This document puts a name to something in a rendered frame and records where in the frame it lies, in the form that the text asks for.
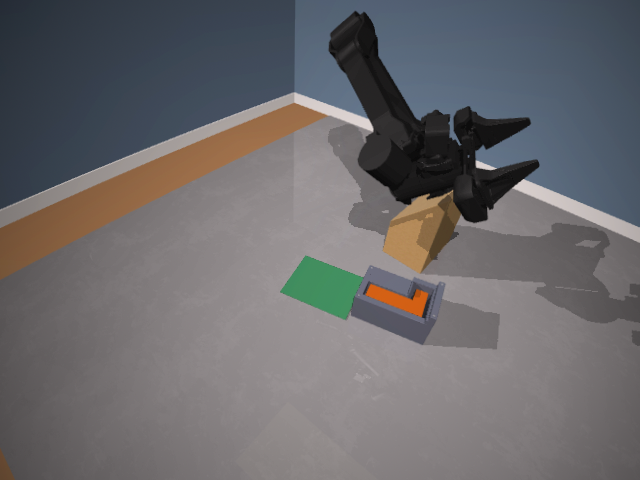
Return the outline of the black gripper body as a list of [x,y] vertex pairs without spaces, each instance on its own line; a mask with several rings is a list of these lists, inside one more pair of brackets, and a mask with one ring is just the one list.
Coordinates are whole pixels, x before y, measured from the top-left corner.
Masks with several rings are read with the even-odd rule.
[[[470,107],[455,112],[454,132],[459,139],[449,144],[448,157],[452,158],[454,168],[444,171],[419,170],[419,163],[426,161],[426,155],[417,161],[416,169],[423,190],[437,197],[444,196],[444,190],[453,187],[453,202],[469,222],[487,220],[487,205],[475,182],[475,151],[483,142],[473,123]],[[468,158],[469,155],[469,158]],[[444,158],[444,159],[446,159]]]

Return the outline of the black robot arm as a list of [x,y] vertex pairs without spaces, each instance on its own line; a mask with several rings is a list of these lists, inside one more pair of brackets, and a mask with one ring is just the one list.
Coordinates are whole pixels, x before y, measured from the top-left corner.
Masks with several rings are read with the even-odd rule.
[[[410,205],[425,194],[419,170],[454,168],[448,157],[450,114],[438,110],[416,119],[378,56],[375,28],[363,11],[346,18],[331,33],[329,52],[348,77],[371,125],[358,163],[362,169],[390,188],[396,201]],[[446,158],[446,159],[444,159]]]

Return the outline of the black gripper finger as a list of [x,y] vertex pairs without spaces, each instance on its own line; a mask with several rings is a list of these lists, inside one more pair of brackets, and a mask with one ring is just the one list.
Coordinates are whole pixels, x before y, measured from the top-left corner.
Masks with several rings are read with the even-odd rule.
[[489,210],[520,181],[538,167],[537,159],[511,164],[494,170],[475,168],[475,182]]
[[486,119],[474,111],[471,112],[471,115],[477,132],[487,150],[531,125],[531,120],[528,117]]

